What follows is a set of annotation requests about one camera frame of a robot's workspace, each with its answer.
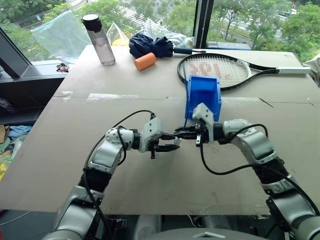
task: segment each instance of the blue plastic bin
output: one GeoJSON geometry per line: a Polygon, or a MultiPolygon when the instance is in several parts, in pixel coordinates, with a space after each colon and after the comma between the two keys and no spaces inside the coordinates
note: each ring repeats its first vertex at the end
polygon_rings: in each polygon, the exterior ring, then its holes
{"type": "Polygon", "coordinates": [[[219,120],[221,91],[218,77],[190,75],[187,83],[185,119],[192,119],[194,108],[204,103],[213,112],[215,122],[219,120]]]}

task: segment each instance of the table surface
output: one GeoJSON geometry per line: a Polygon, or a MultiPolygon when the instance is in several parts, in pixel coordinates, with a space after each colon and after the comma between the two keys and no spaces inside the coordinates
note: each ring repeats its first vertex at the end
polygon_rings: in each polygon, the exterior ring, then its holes
{"type": "MultiPolygon", "coordinates": [[[[184,122],[185,88],[176,54],[137,71],[126,47],[114,47],[116,64],[100,64],[87,46],[64,79],[0,182],[2,209],[57,212],[82,174],[91,147],[118,120],[149,109],[166,132],[184,122]]],[[[300,66],[288,52],[211,50],[263,66],[300,66]]],[[[123,123],[141,129],[149,115],[123,123]]],[[[222,93],[220,121],[248,119],[268,127],[270,140],[303,189],[319,206],[320,91],[309,76],[261,76],[222,93]]],[[[207,164],[226,171],[246,164],[233,145],[204,146],[207,164]]],[[[173,152],[130,151],[105,192],[106,214],[267,214],[258,178],[251,169],[212,175],[193,140],[173,152]]]]}

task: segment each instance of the water bottle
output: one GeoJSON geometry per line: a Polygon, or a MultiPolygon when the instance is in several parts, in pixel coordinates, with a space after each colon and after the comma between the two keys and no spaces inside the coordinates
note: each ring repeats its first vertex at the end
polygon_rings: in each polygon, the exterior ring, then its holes
{"type": "Polygon", "coordinates": [[[89,34],[100,62],[104,66],[114,65],[116,59],[99,16],[96,14],[87,14],[81,18],[81,21],[89,34]]]}

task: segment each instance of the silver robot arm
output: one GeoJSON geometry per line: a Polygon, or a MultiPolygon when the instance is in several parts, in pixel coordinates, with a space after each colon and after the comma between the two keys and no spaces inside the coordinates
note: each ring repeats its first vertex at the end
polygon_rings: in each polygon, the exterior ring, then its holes
{"type": "MultiPolygon", "coordinates": [[[[174,140],[172,134],[164,133],[161,121],[153,117],[148,121],[141,132],[136,129],[119,129],[125,150],[138,150],[142,153],[150,151],[151,158],[155,158],[155,152],[169,152],[179,148],[178,145],[159,145],[159,139],[174,140]]],[[[100,204],[104,198],[104,190],[114,174],[122,152],[123,144],[119,138],[118,129],[111,128],[104,136],[103,143],[89,158],[84,167],[87,185],[95,201],[100,204]]],[[[56,216],[52,232],[43,240],[83,240],[89,239],[95,232],[95,226],[99,220],[97,209],[88,195],[84,176],[76,185],[56,216]]]]}
{"type": "Polygon", "coordinates": [[[285,232],[293,232],[297,240],[320,239],[320,216],[310,202],[283,176],[296,182],[287,172],[284,162],[278,157],[268,137],[254,127],[241,132],[251,123],[236,119],[214,123],[213,114],[203,103],[193,111],[195,126],[178,128],[174,135],[182,139],[196,139],[196,146],[218,141],[221,145],[231,143],[237,146],[260,179],[264,192],[269,195],[266,204],[271,215],[285,232]]]}

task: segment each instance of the orange cylinder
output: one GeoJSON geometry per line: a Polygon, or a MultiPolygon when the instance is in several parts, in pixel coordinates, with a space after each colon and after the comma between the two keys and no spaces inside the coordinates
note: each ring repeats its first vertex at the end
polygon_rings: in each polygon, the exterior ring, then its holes
{"type": "Polygon", "coordinates": [[[156,63],[156,56],[152,52],[134,60],[134,65],[136,69],[138,69],[139,71],[146,69],[147,67],[155,63],[156,63]]]}

